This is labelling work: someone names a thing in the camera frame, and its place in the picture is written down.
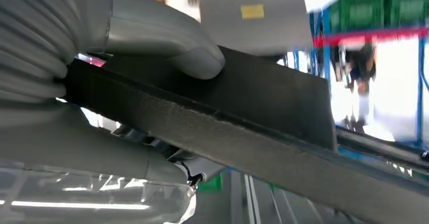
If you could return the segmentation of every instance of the person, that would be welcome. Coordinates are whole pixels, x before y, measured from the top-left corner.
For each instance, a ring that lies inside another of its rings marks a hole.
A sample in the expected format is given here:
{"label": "person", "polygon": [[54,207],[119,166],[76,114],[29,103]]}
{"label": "person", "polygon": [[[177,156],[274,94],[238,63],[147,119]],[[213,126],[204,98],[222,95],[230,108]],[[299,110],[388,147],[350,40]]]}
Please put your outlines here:
{"label": "person", "polygon": [[357,51],[346,50],[346,63],[351,79],[348,88],[353,91],[356,81],[358,84],[358,94],[369,94],[369,80],[374,80],[376,74],[375,47],[373,44],[365,43]]}

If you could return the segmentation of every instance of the white floor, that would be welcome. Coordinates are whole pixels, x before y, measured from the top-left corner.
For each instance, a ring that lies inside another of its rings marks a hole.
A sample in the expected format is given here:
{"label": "white floor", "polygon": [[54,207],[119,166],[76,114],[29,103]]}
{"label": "white floor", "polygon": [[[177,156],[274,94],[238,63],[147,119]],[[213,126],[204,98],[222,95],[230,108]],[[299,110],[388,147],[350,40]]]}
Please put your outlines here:
{"label": "white floor", "polygon": [[[429,66],[425,66],[429,75]],[[417,137],[418,40],[383,42],[377,44],[377,75],[371,85],[369,98],[352,96],[341,84],[332,82],[332,112],[334,119],[352,112],[351,105],[368,100],[369,108],[360,107],[355,115],[369,119],[366,133],[385,138],[391,133],[396,141],[413,141]],[[429,93],[423,88],[423,141],[429,149]]]}

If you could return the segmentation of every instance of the fluorescent light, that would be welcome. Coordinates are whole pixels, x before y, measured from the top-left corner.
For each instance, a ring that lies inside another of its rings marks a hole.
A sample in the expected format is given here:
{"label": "fluorescent light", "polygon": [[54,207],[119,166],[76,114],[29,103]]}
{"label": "fluorescent light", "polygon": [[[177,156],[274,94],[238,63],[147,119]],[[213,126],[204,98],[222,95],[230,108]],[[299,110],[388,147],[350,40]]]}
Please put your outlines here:
{"label": "fluorescent light", "polygon": [[32,201],[14,201],[12,202],[12,205],[13,206],[31,206],[31,207],[115,209],[115,210],[145,210],[149,208],[148,205],[57,203],[57,202],[32,202]]}
{"label": "fluorescent light", "polygon": [[88,188],[77,187],[77,188],[63,188],[63,191],[88,191]]}
{"label": "fluorescent light", "polygon": [[55,98],[57,101],[60,101],[61,103],[67,103],[67,101],[66,100],[64,100],[64,99],[61,99],[61,98]]}
{"label": "fluorescent light", "polygon": [[165,4],[194,18],[198,22],[201,21],[201,13],[199,6],[189,5],[188,0],[165,0]]}

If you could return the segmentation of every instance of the gray corrugated hose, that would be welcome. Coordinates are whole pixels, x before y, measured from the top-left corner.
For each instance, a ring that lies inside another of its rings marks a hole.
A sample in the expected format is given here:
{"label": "gray corrugated hose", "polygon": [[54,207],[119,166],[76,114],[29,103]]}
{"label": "gray corrugated hose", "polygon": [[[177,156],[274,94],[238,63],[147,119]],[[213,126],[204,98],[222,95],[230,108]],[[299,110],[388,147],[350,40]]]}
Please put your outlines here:
{"label": "gray corrugated hose", "polygon": [[160,54],[199,79],[224,65],[187,15],[153,0],[0,0],[0,157],[153,181],[186,181],[151,148],[88,126],[55,78],[79,52]]}

